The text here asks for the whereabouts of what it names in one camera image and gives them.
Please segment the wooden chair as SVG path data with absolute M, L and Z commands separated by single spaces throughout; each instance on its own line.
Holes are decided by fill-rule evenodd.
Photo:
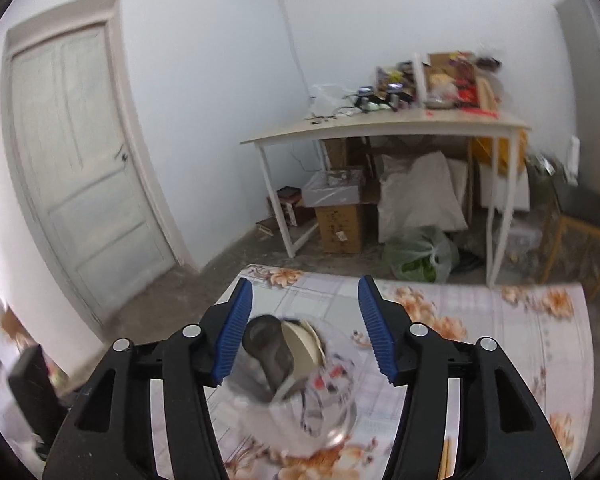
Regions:
M 562 237 L 568 230 L 586 235 L 582 260 L 588 254 L 592 240 L 600 241 L 600 192 L 594 192 L 583 185 L 570 185 L 553 180 L 553 200 L 548 207 L 543 226 L 539 255 L 542 256 L 547 243 L 550 243 L 548 256 L 543 263 L 539 282 L 547 282 L 557 261 Z M 585 287 L 585 296 L 594 300 L 600 294 L 600 273 L 591 285 Z

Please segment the white door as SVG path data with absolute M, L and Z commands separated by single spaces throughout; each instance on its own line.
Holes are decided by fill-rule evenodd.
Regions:
M 73 0 L 9 29 L 4 143 L 50 273 L 96 333 L 188 256 L 133 102 L 121 0 Z

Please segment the white sack under desk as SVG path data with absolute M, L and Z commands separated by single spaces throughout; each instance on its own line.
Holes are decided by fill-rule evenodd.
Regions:
M 436 151 L 418 157 L 381 157 L 378 240 L 435 226 L 443 232 L 468 229 L 464 213 L 468 163 Z

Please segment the green vegetable plastic bag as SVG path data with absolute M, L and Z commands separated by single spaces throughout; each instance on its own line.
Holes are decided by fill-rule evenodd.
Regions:
M 460 263 L 456 245 L 435 226 L 408 229 L 384 244 L 382 258 L 398 280 L 442 284 Z

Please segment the cream plastic ladle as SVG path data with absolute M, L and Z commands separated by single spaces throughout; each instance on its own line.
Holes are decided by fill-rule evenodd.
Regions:
M 324 365 L 325 353 L 314 328 L 305 320 L 283 321 L 284 341 L 292 357 L 291 372 L 276 390 L 272 401 L 282 402 Z

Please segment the silver refrigerator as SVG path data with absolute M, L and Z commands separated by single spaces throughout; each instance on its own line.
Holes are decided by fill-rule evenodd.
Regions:
M 568 51 L 580 139 L 579 182 L 600 190 L 600 2 L 555 4 Z

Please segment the floral plastic tablecloth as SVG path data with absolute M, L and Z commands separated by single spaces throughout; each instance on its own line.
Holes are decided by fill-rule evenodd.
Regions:
M 309 322 L 327 356 L 302 393 L 268 405 L 259 364 L 239 353 L 208 410 L 232 479 L 379 479 L 407 392 L 381 374 L 358 308 L 358 280 L 247 266 L 254 315 Z M 378 281 L 385 299 L 449 351 L 439 474 L 567 479 L 593 399 L 593 345 L 577 285 L 503 287 Z

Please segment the brown cardboard box under desk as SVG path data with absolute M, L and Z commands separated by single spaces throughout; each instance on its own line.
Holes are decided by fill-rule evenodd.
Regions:
M 364 219 L 361 205 L 315 209 L 323 252 L 355 255 L 362 252 Z

